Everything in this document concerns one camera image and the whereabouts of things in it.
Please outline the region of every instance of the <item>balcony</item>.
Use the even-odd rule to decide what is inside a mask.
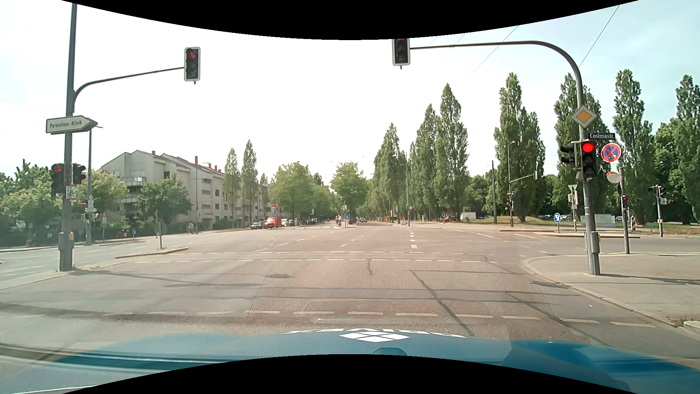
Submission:
[[[143,186],[146,184],[146,177],[122,178],[122,182],[127,186]]]

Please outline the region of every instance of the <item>traffic light pole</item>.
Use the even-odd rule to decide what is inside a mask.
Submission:
[[[455,47],[468,47],[468,46],[510,46],[510,45],[537,45],[544,46],[546,48],[552,49],[558,54],[560,54],[571,66],[573,70],[574,77],[576,79],[576,102],[579,107],[584,104],[583,95],[583,82],[581,79],[581,71],[578,69],[576,62],[573,58],[560,47],[544,42],[544,41],[503,41],[503,42],[489,42],[489,43],[458,43],[451,45],[437,45],[437,46],[419,46],[415,48],[409,48],[410,50],[419,49],[434,49],[434,48],[455,48]],[[580,140],[586,140],[586,130],[583,126],[578,126],[578,132]],[[601,246],[598,239],[598,232],[596,231],[596,218],[594,216],[595,209],[593,204],[593,190],[589,182],[583,182],[583,201],[586,212],[586,240],[588,245],[586,251],[588,254],[588,271],[590,275],[600,275],[601,273],[601,262],[599,259],[599,254]]]

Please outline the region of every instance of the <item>manhole cover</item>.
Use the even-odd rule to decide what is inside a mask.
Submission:
[[[286,273],[271,273],[267,277],[273,278],[273,279],[289,279],[289,278],[291,278],[291,276],[287,275]]]

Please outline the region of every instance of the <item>asphalt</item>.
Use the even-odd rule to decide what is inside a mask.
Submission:
[[[187,250],[122,259],[115,257],[142,249],[85,247],[108,248],[88,254],[76,248],[74,272],[18,276],[12,287],[0,282],[0,341],[90,349],[176,332],[398,327],[579,341],[700,366],[700,336],[524,265],[582,254],[582,240],[500,229],[370,222],[185,234],[167,245]],[[154,240],[140,246],[155,248]],[[693,240],[658,237],[630,245],[635,251],[699,249]],[[602,255],[622,250],[620,239],[601,243]],[[14,257],[9,269],[30,260]]]

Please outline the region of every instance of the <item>street sign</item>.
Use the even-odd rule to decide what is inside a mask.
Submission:
[[[601,156],[603,157],[603,160],[607,161],[608,163],[614,163],[617,161],[621,154],[622,148],[620,148],[620,146],[614,142],[605,145],[601,149]]]
[[[66,199],[75,200],[76,199],[76,185],[70,184],[66,186]]]
[[[611,184],[619,184],[620,182],[620,174],[615,172],[615,171],[610,171],[608,174],[606,174],[606,177],[608,178],[608,182]]]
[[[614,140],[614,133],[588,133],[588,138],[591,140]]]
[[[88,131],[97,125],[96,121],[84,116],[46,119],[47,134],[79,133]]]
[[[571,118],[578,124],[580,124],[583,128],[588,127],[591,122],[597,118],[598,115],[596,115],[593,111],[590,109],[586,108],[585,105],[582,105],[581,107],[578,107],[578,110],[573,113]]]

